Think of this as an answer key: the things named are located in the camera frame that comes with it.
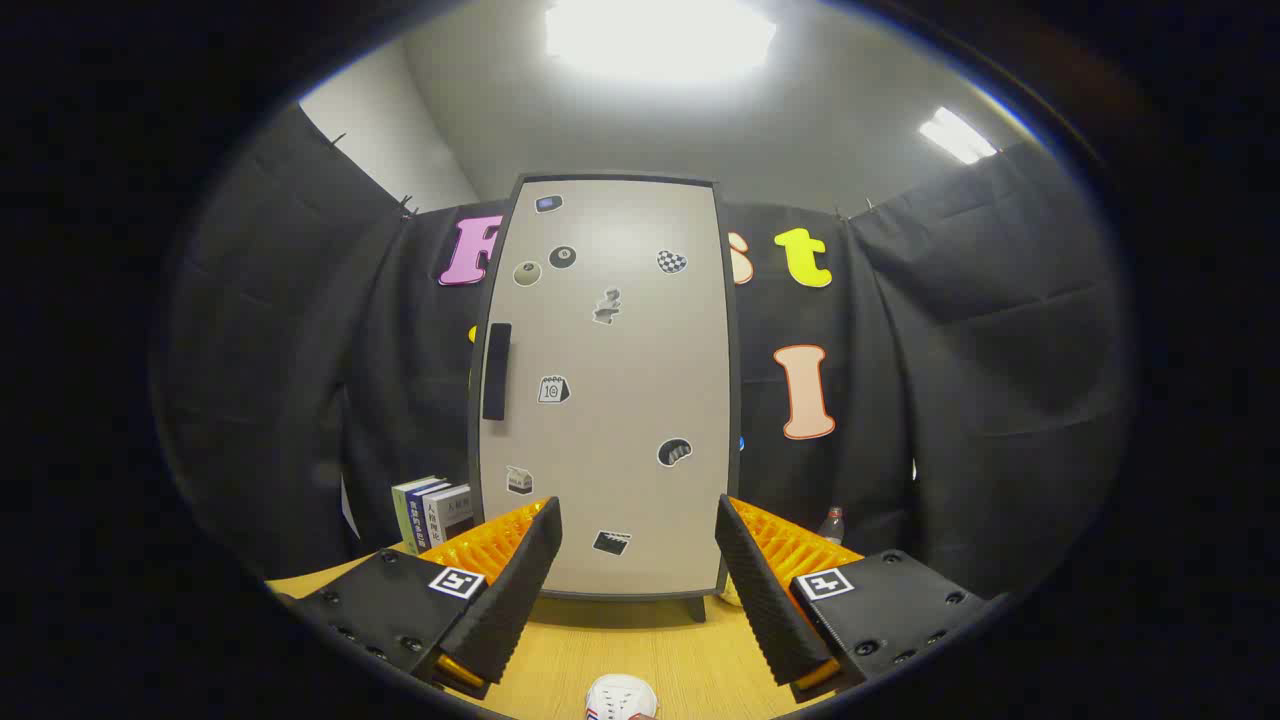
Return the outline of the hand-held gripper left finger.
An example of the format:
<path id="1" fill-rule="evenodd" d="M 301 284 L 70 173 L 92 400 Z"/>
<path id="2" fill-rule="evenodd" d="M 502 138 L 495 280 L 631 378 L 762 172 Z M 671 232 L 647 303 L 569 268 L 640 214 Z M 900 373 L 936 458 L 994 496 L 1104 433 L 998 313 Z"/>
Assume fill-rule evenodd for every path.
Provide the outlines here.
<path id="1" fill-rule="evenodd" d="M 381 550 L 276 598 L 375 664 L 481 700 L 503 678 L 559 551 L 559 505 L 541 498 L 425 553 Z"/>

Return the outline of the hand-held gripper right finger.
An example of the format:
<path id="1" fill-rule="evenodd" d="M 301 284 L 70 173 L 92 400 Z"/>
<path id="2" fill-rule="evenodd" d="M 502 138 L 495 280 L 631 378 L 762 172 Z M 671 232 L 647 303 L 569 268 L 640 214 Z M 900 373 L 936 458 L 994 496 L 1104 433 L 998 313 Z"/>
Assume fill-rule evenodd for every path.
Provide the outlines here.
<path id="1" fill-rule="evenodd" d="M 860 555 L 728 496 L 714 538 L 774 682 L 800 702 L 914 667 L 1001 603 L 902 550 Z"/>

